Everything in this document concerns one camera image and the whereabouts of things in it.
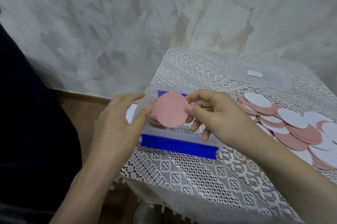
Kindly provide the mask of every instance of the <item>table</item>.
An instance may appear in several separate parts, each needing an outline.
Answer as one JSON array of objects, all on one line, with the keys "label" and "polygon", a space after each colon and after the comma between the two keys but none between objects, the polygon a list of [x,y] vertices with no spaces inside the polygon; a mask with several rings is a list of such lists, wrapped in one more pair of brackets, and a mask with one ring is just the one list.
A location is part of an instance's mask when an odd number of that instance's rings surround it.
[{"label": "table", "polygon": [[[151,84],[224,91],[234,97],[251,91],[298,113],[318,111],[337,120],[337,98],[305,65],[287,60],[276,62],[286,69],[293,82],[289,91],[279,91],[228,79],[225,64],[232,56],[171,48]],[[258,57],[237,57],[262,61]],[[337,182],[337,171],[320,171]],[[229,147],[222,148],[217,160],[210,160],[138,146],[121,175],[142,200],[169,207],[192,222],[261,223],[281,217],[301,222],[264,172]]]}]

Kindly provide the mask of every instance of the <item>plastic storage box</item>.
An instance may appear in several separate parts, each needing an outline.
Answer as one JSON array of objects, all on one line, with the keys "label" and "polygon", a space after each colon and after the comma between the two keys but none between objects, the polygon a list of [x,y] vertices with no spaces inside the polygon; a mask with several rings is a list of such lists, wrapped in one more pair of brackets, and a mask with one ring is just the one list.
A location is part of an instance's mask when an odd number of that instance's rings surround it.
[{"label": "plastic storage box", "polygon": [[[249,71],[259,72],[263,76],[250,76]],[[233,56],[227,61],[226,77],[250,85],[270,87],[282,91],[287,91],[292,87],[292,81],[281,65],[263,61],[249,61],[242,59],[240,56]]]},{"label": "plastic storage box", "polygon": [[[137,117],[143,108],[149,107],[162,94],[170,91],[179,92],[186,96],[196,91],[196,89],[150,85],[145,91],[145,97],[139,101],[133,119]],[[184,123],[177,128],[166,128],[155,126],[148,121],[143,129],[140,145],[216,159],[216,153],[224,144],[213,134],[210,136],[209,141],[203,142],[202,132],[205,126],[201,125],[196,132],[190,131],[191,126],[192,123]]]}]

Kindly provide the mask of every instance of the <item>left hand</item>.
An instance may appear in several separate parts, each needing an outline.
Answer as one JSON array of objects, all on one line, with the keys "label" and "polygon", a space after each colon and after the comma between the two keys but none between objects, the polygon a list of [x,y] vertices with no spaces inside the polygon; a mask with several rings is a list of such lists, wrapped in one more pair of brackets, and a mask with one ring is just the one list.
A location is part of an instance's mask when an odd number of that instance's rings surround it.
[{"label": "left hand", "polygon": [[131,104],[144,97],[144,93],[119,94],[101,113],[95,124],[90,155],[104,164],[119,165],[130,158],[151,111],[143,109],[129,124],[126,111]]}]

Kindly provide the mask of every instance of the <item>lace pattern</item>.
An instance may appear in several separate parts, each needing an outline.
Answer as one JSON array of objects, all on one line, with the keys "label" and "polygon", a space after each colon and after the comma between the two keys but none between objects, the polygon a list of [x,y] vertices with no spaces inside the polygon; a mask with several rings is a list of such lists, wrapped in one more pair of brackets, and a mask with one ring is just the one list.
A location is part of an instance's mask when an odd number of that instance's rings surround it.
[{"label": "lace pattern", "polygon": [[[296,71],[282,63],[293,86],[289,91],[280,91],[229,80],[226,77],[229,58],[262,61],[258,57],[171,48],[151,84],[224,91],[233,97],[247,91],[261,93],[299,114],[317,111],[336,121],[337,98],[309,69]],[[337,171],[320,171],[337,183]],[[264,172],[252,160],[229,147],[221,149],[217,160],[210,160],[138,146],[121,174],[152,188],[158,187],[161,189],[158,191],[176,193],[177,204],[182,203],[183,194],[223,207],[232,217],[235,213],[239,218],[242,212],[251,212],[272,217],[290,215],[301,222]],[[158,203],[168,205],[167,193],[161,192],[157,197],[160,198]],[[200,210],[196,206],[195,214]]]}]

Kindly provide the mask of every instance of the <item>forearm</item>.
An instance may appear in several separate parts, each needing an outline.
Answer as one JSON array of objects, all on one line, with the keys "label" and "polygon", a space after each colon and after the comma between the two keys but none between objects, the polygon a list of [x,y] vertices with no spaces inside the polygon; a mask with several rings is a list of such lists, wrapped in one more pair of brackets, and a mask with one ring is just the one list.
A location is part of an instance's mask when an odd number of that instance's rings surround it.
[{"label": "forearm", "polygon": [[306,223],[335,223],[337,186],[274,140],[250,155]]},{"label": "forearm", "polygon": [[90,155],[49,224],[97,223],[118,166]]}]

